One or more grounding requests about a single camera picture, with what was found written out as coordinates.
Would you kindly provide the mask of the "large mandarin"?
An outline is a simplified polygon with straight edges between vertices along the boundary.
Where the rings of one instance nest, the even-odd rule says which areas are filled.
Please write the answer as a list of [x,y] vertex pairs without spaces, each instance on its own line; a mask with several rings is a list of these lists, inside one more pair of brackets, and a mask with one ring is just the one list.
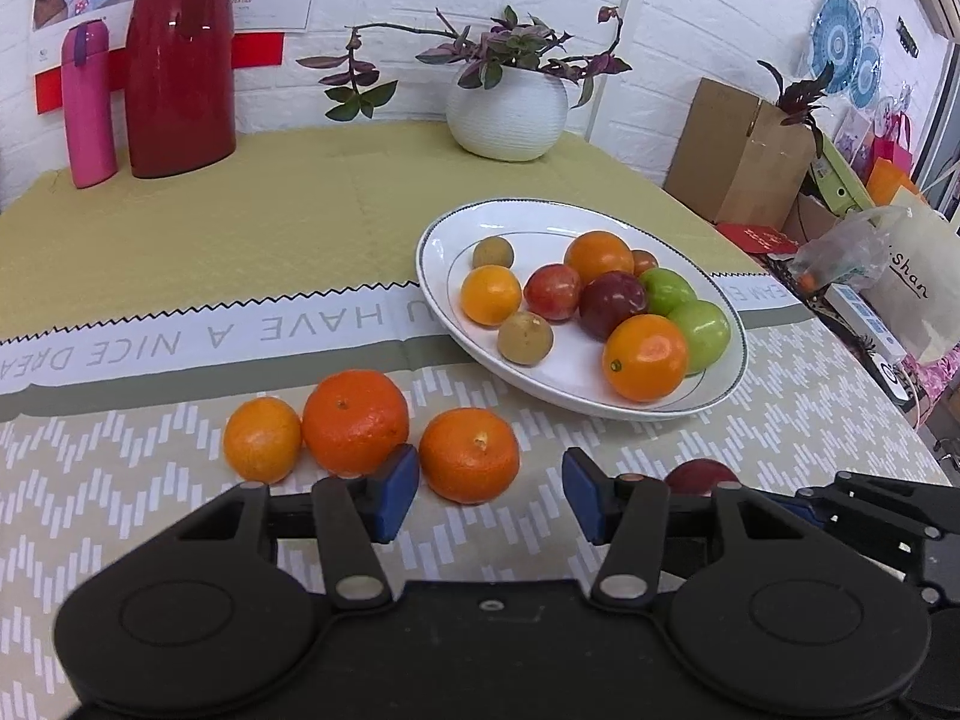
[[301,427],[304,444],[327,473],[370,475],[409,440],[409,405],[386,374],[350,369],[317,384]]

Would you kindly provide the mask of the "clear plastic bag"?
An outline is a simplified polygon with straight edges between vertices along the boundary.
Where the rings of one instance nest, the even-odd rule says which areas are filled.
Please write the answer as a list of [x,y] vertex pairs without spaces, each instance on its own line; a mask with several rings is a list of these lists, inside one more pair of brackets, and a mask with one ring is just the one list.
[[791,277],[805,294],[846,284],[854,291],[874,286],[890,261],[890,241],[913,216],[903,206],[850,211],[833,229],[806,242],[789,260]]

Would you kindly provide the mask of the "large orange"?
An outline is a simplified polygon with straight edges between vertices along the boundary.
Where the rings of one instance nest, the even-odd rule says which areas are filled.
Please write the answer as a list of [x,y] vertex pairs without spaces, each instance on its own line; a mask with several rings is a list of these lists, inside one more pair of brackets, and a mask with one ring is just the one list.
[[612,271],[626,273],[629,277],[635,275],[630,247],[619,236],[607,231],[579,234],[565,250],[563,263],[578,273],[583,284]]

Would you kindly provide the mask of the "green apple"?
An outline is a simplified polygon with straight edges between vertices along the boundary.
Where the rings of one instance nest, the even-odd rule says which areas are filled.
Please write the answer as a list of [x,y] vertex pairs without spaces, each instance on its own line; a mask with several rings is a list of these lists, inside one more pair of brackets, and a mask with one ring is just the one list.
[[638,277],[646,294],[646,310],[656,316],[669,316],[679,305],[697,299],[695,289],[677,271],[654,266]]
[[731,343],[731,325],[726,314],[709,301],[684,302],[677,305],[667,318],[685,338],[688,348],[689,376],[706,371],[726,353]]

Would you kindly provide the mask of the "small orange tangerine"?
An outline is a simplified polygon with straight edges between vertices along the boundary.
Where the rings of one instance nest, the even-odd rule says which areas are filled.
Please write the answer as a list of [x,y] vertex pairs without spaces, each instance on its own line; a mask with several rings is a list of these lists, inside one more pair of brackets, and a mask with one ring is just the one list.
[[482,265],[474,268],[460,285],[460,309],[480,327],[500,327],[519,310],[523,290],[509,268]]

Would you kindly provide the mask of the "dark red apple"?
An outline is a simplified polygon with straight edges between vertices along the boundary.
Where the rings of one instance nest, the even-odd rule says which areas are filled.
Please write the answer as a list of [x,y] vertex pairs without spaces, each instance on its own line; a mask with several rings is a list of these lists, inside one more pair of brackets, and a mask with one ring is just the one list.
[[674,494],[708,496],[721,483],[737,483],[736,473],[729,466],[712,458],[693,458],[675,466],[664,483]]

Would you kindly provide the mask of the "cardboard box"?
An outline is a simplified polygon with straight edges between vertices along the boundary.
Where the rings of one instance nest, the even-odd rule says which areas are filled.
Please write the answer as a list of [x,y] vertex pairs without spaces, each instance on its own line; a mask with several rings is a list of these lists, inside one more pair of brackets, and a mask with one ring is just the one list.
[[807,125],[789,124],[755,94],[703,78],[664,190],[710,223],[778,229],[814,158]]

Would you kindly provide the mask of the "red pink plum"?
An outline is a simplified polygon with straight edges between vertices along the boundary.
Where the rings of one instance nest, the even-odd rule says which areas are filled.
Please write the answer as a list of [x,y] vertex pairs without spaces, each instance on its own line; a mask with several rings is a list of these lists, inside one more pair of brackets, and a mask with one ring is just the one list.
[[527,309],[542,319],[562,323],[578,309],[583,282],[578,271],[564,263],[540,266],[524,286]]

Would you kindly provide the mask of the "dark red plum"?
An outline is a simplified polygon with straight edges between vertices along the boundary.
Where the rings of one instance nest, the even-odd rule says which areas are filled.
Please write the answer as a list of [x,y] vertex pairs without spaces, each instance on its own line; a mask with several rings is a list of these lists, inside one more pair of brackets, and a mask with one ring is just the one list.
[[586,284],[578,310],[581,328],[594,340],[605,341],[620,323],[646,310],[646,294],[635,277],[612,271]]

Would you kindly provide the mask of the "pink gift bag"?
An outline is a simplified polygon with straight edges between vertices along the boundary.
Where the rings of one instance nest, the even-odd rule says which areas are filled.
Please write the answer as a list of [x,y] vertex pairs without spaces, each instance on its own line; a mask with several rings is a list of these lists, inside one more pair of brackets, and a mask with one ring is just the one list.
[[871,163],[877,160],[890,161],[903,172],[910,172],[913,165],[911,154],[911,121],[903,110],[896,110],[887,119],[884,130],[872,142]]

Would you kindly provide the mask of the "red thermos jug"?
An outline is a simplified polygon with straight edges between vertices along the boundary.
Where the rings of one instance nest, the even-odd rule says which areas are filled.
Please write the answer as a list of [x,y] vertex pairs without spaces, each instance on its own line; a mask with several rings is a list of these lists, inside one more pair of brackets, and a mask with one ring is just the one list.
[[133,0],[125,38],[128,159],[176,176],[236,148],[231,0]]

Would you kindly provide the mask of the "green shoe box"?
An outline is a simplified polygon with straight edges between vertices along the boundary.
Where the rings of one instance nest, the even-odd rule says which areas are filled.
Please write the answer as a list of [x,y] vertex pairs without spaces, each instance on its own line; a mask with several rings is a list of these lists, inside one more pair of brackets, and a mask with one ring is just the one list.
[[823,203],[838,218],[874,206],[861,179],[828,138],[823,138],[822,153],[811,162],[811,176]]

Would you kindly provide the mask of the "green patterned tablecloth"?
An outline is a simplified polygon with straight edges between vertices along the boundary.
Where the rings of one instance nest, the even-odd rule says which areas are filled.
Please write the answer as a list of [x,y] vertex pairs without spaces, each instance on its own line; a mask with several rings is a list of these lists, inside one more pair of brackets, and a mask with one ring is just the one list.
[[[713,275],[739,275],[747,372],[703,415],[575,415],[462,355],[415,288],[434,218],[477,200],[535,199],[646,229]],[[301,406],[340,369],[386,367],[423,427],[452,408],[511,424],[521,470],[466,509],[421,491],[381,551],[392,582],[587,580],[601,564],[562,493],[578,445],[612,473],[690,458],[789,493],[841,470],[939,481],[914,427],[818,320],[697,216],[581,138],[500,164],[438,124],[245,137],[202,171],[76,190],[39,177],[2,215],[2,712],[75,709],[52,644],[78,583],[229,489],[223,431],[257,395]]]

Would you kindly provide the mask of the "small red yellow apple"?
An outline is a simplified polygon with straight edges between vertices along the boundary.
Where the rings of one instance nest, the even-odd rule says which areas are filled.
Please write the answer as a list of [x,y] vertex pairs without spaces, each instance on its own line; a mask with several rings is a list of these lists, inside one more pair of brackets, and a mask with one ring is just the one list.
[[659,266],[656,255],[647,252],[647,250],[635,249],[631,252],[631,257],[633,257],[633,273],[635,273],[636,278],[646,273],[647,270],[652,270],[652,268],[658,268]]

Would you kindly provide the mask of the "white ribbed plant pot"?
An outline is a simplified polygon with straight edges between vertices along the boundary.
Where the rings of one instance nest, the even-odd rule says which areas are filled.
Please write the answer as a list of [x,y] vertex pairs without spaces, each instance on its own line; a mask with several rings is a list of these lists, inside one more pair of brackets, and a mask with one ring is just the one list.
[[506,68],[493,89],[454,85],[446,104],[452,138],[475,156],[505,163],[538,160],[566,128],[568,93],[562,80]]

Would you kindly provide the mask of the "white round plate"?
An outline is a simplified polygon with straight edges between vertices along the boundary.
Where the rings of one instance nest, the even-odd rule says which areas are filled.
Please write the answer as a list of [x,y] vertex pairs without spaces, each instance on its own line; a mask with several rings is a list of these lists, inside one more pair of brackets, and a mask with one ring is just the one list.
[[715,278],[597,211],[534,199],[461,206],[423,231],[415,270],[475,362],[581,415],[693,416],[747,372],[745,328]]

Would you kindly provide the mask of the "purple green trailing plant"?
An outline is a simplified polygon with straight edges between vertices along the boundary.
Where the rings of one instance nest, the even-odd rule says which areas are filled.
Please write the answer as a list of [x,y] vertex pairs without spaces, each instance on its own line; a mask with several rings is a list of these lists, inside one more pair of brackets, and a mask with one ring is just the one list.
[[512,7],[505,7],[493,16],[490,26],[475,31],[471,26],[458,28],[444,15],[436,15],[438,28],[409,26],[392,21],[368,21],[348,28],[347,42],[340,52],[332,55],[299,57],[296,63],[319,73],[319,84],[331,107],[325,117],[337,124],[346,124],[358,117],[372,119],[379,109],[386,107],[398,83],[386,80],[370,60],[359,57],[363,39],[371,31],[402,32],[409,36],[432,37],[436,44],[415,55],[415,60],[428,67],[457,65],[459,75],[455,86],[464,91],[493,91],[506,80],[510,70],[525,71],[553,78],[579,89],[576,104],[589,103],[602,76],[628,73],[631,65],[619,54],[625,20],[613,5],[604,5],[597,11],[601,25],[615,26],[612,41],[594,54],[571,54],[568,43],[573,34],[558,31],[540,20],[539,16],[521,18]]

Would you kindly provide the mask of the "orange gift bag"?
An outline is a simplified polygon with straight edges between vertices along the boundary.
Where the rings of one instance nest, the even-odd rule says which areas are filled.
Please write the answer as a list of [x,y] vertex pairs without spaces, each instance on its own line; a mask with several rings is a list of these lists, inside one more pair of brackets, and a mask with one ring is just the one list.
[[892,161],[885,160],[885,158],[877,158],[874,161],[866,188],[869,197],[877,206],[892,203],[896,192],[900,188],[904,188],[914,195],[921,195],[919,188],[910,181],[910,176],[901,167],[893,164]]

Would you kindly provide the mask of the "red envelope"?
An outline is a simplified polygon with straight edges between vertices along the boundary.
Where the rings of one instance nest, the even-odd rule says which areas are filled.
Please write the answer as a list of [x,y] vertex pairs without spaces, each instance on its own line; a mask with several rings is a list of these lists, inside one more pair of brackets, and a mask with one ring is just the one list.
[[743,250],[745,254],[754,255],[754,257],[760,255],[792,257],[799,250],[799,244],[796,241],[770,226],[718,223],[716,231]]

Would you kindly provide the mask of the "blue round fan decoration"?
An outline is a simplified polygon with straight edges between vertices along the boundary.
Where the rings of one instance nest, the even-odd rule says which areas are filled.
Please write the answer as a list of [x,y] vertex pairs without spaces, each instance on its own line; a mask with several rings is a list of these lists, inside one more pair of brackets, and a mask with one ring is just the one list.
[[875,7],[857,0],[822,0],[809,32],[809,67],[833,75],[827,94],[844,93],[856,109],[873,102],[882,83],[882,37],[885,25]]

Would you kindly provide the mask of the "dark red leafy plant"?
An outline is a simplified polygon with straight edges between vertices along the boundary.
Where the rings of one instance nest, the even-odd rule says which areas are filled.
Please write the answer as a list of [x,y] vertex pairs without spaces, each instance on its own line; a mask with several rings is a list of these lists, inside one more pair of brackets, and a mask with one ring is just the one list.
[[773,64],[766,60],[757,60],[760,67],[765,68],[778,85],[778,99],[775,106],[781,110],[783,127],[802,125],[808,128],[815,143],[815,156],[823,156],[823,133],[814,117],[814,112],[822,107],[820,99],[827,96],[827,86],[835,75],[835,66],[827,62],[823,70],[815,78],[804,78],[799,82],[784,84],[784,76]]

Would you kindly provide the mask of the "pink water bottle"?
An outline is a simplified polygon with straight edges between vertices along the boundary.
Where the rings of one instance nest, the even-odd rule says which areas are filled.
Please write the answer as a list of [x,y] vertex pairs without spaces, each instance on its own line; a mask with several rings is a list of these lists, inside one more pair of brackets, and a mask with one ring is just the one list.
[[62,43],[62,109],[73,185],[88,188],[117,172],[109,87],[109,29],[83,21]]

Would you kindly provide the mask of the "small mandarin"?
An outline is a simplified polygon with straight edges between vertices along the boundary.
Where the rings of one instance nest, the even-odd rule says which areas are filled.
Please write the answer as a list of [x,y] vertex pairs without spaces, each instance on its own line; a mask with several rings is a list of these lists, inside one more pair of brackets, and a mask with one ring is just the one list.
[[259,397],[239,405],[223,433],[223,453],[229,468],[244,479],[281,483],[294,469],[301,452],[301,421],[288,403]]

